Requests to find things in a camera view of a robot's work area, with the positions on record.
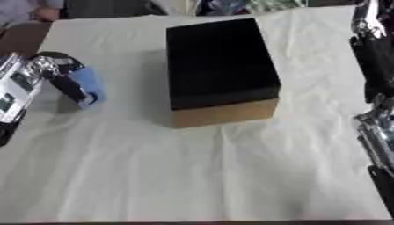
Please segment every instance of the black box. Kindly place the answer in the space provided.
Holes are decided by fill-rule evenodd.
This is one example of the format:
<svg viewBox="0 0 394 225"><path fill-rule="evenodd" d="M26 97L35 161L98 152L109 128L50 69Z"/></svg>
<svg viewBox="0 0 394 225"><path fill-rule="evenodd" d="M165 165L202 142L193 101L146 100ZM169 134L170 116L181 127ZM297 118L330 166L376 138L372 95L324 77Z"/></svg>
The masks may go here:
<svg viewBox="0 0 394 225"><path fill-rule="evenodd" d="M253 18L169 28L167 54L175 113L279 97L281 83Z"/></svg>

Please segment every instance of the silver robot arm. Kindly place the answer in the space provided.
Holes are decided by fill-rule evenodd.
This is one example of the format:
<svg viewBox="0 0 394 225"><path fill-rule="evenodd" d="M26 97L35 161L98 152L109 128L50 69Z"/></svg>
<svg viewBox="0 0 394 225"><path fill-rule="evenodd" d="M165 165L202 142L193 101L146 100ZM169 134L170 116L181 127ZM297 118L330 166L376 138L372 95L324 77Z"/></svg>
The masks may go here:
<svg viewBox="0 0 394 225"><path fill-rule="evenodd" d="M366 79L371 110L355 117L368 168L394 218L394 1L359 1L354 12L351 47Z"/></svg>

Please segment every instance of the person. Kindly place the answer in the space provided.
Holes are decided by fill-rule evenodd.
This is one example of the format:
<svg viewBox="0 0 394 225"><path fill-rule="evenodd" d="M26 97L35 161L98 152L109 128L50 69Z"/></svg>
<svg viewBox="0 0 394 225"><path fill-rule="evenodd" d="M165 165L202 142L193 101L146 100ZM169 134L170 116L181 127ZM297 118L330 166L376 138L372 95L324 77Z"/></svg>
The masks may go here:
<svg viewBox="0 0 394 225"><path fill-rule="evenodd" d="M60 18L64 0L0 0L0 30L30 21Z"/></svg>

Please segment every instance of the person's hand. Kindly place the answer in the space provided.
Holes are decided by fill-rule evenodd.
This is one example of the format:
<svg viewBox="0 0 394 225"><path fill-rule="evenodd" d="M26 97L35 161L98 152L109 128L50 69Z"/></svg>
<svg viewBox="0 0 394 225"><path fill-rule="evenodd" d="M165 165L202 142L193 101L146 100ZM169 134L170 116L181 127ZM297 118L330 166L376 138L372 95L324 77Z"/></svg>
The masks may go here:
<svg viewBox="0 0 394 225"><path fill-rule="evenodd" d="M34 16L41 21L54 22L60 18L58 9L51 7L40 7L33 12Z"/></svg>

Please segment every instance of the white paper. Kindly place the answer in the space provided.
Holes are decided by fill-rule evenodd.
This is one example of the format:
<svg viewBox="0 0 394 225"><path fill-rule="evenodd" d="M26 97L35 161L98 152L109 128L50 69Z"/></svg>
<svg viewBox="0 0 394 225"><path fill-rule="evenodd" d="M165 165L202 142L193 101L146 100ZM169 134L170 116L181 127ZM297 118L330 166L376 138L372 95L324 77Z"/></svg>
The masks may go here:
<svg viewBox="0 0 394 225"><path fill-rule="evenodd" d="M257 18L282 82L274 118L179 130L165 29L224 18L56 22L41 49L92 66L107 101L72 112L45 86L0 149L0 222L389 219L352 127L368 110L353 10Z"/></svg>

